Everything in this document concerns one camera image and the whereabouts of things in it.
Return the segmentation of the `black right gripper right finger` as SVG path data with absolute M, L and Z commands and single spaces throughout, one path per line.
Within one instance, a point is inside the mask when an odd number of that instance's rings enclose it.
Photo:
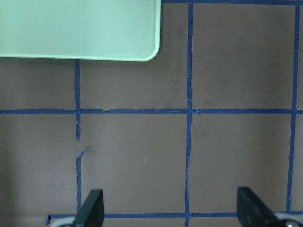
M 249 187 L 237 189 L 237 218 L 242 227 L 273 227 L 276 215 Z

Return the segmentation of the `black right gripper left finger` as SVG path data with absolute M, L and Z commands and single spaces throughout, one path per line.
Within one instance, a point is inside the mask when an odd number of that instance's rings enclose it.
M 88 194 L 73 221 L 74 227 L 102 227 L 104 223 L 104 199 L 102 189 L 93 189 Z

